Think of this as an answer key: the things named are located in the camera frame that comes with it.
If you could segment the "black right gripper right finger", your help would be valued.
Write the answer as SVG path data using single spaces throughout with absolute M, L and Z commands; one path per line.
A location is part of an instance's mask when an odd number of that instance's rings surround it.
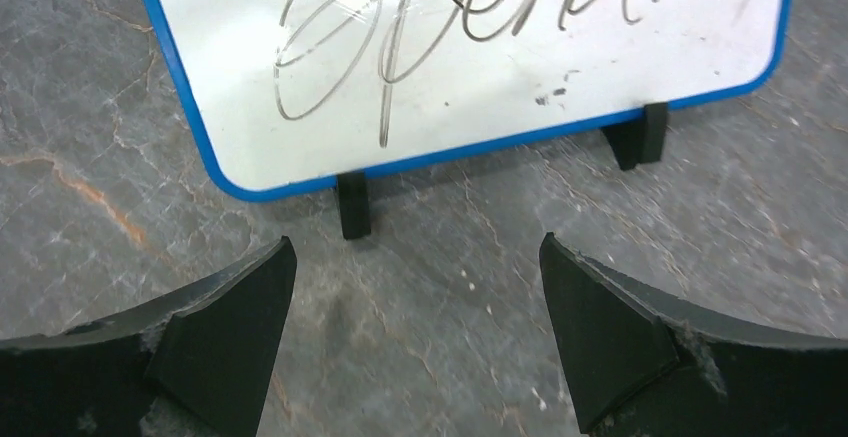
M 587 436 L 843 436 L 847 343 L 696 305 L 547 234 L 544 297 Z

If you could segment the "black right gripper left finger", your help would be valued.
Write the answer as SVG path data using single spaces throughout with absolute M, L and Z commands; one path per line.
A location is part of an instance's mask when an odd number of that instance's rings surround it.
M 1 344 L 5 436 L 252 436 L 293 296 L 288 238 L 130 309 Z

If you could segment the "blue framed whiteboard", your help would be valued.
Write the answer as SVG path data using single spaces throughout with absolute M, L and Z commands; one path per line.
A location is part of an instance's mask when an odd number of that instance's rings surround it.
M 142 0 L 211 181 L 246 202 L 600 130 L 624 170 L 671 110 L 749 93 L 791 0 Z

